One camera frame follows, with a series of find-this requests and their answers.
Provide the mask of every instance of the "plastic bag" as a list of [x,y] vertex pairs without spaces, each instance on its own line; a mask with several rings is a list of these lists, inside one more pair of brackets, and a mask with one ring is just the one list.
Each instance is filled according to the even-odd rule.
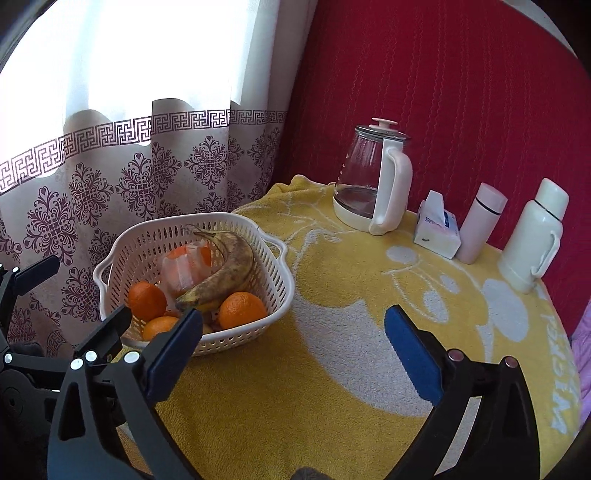
[[175,248],[162,257],[160,283],[174,298],[212,274],[212,251],[207,241]]

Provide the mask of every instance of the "table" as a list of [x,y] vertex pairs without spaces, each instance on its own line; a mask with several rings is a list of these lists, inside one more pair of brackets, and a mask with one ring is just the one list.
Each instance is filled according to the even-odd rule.
[[[399,303],[445,348],[519,360],[545,475],[577,432],[579,379],[543,284],[512,290],[492,247],[464,265],[415,245],[411,212],[384,236],[355,231],[335,217],[332,193],[296,176],[237,211],[287,243],[296,293],[257,340],[192,359],[158,406],[193,465],[216,480],[284,480],[301,466],[336,480],[383,479],[431,409],[384,334],[384,313]],[[459,456],[477,409],[471,401],[442,468]]]

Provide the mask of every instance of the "screw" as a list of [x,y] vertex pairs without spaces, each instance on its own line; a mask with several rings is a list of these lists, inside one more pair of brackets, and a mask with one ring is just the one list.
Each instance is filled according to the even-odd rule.
[[458,350],[457,348],[452,348],[449,350],[447,356],[452,362],[461,362],[464,360],[464,352]]
[[139,352],[128,352],[123,357],[123,360],[125,360],[125,363],[127,364],[134,364],[139,360]]
[[88,350],[85,353],[84,358],[86,358],[86,361],[87,362],[92,363],[92,362],[95,362],[96,361],[96,359],[98,358],[98,356],[97,356],[97,354],[96,354],[96,352],[94,350]]
[[508,366],[509,368],[517,368],[519,365],[519,362],[517,361],[516,358],[514,358],[512,356],[506,356],[505,357],[505,365]]
[[84,360],[82,360],[82,358],[75,358],[74,360],[72,360],[72,362],[70,363],[70,368],[72,370],[78,370],[79,368],[82,367],[82,365],[84,365]]

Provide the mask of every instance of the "thermos handle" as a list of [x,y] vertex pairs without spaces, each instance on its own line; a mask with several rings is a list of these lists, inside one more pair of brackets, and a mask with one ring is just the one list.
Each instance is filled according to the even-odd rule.
[[560,248],[560,237],[554,231],[551,231],[550,235],[552,235],[552,237],[554,238],[550,250],[548,250],[548,253],[546,254],[544,259],[542,260],[541,265],[537,269],[535,267],[531,267],[531,274],[535,278],[541,278],[546,273],[546,270],[548,270],[548,267],[552,263],[552,260],[554,259],[556,253],[558,252],[558,249]]
[[369,224],[372,235],[383,235],[396,229],[404,216],[413,180],[413,165],[402,153],[402,145],[400,141],[384,139],[378,194]]

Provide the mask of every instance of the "pink bottle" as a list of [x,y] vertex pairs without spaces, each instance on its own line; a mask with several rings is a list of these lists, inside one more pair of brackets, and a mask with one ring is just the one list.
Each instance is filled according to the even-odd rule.
[[456,253],[460,262],[474,263],[499,221],[506,203],[507,197],[499,190],[486,183],[480,184],[472,207],[460,228],[462,244]]

